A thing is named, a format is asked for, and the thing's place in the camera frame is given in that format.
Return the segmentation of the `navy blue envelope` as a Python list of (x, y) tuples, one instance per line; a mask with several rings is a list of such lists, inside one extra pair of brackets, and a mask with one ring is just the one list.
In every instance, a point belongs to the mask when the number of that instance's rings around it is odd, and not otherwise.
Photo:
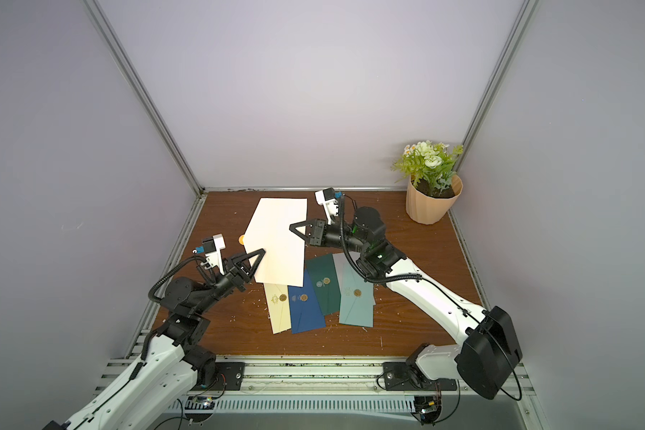
[(326, 326), (307, 271), (304, 271), (303, 280), (302, 287), (288, 286), (291, 331), (295, 334), (322, 329)]

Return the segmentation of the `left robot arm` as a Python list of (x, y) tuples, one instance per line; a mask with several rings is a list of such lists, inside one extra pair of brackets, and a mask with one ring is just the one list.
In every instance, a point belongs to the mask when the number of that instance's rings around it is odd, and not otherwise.
[(200, 346), (210, 322), (204, 313), (234, 290), (245, 290), (265, 257), (264, 249), (223, 259), (219, 273), (204, 272), (204, 282), (179, 278), (191, 262), (208, 260), (200, 254), (184, 259), (150, 289), (149, 299), (169, 311), (161, 326), (145, 337), (142, 350), (103, 392), (62, 424), (48, 429), (145, 429), (168, 406), (199, 383), (216, 378), (216, 356)]

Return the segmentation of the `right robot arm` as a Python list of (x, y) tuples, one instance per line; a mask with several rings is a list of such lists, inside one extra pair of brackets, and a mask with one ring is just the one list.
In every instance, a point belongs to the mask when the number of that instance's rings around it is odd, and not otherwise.
[(316, 199), (324, 207), (324, 219), (291, 223), (290, 231), (309, 247), (342, 250), (364, 281), (405, 297), (442, 326), (460, 346), (454, 359), (457, 372), (474, 392), (488, 400), (503, 392), (523, 358), (512, 317), (499, 306), (485, 309), (460, 297), (419, 269), (387, 239), (378, 210), (355, 208), (347, 222), (350, 197), (327, 188)]

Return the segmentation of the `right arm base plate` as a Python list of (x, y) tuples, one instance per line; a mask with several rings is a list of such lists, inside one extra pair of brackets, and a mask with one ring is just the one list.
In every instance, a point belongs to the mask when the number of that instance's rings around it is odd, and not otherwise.
[(385, 391), (457, 392), (459, 390), (456, 380), (429, 379), (416, 365), (408, 365), (405, 362), (384, 362), (383, 372), (376, 378), (376, 383)]

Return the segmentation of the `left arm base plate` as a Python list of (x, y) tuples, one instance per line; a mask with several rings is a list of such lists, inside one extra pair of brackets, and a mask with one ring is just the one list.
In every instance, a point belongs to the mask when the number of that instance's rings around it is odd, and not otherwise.
[(199, 371), (196, 391), (239, 391), (245, 376), (245, 362), (208, 362)]

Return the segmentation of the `pink envelope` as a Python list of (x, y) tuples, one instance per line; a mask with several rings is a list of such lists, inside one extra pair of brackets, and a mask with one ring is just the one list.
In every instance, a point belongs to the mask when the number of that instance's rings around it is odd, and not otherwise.
[(243, 240), (248, 253), (265, 251), (255, 272), (256, 282), (303, 287), (305, 242), (290, 225), (305, 221), (306, 215), (306, 199), (260, 199)]

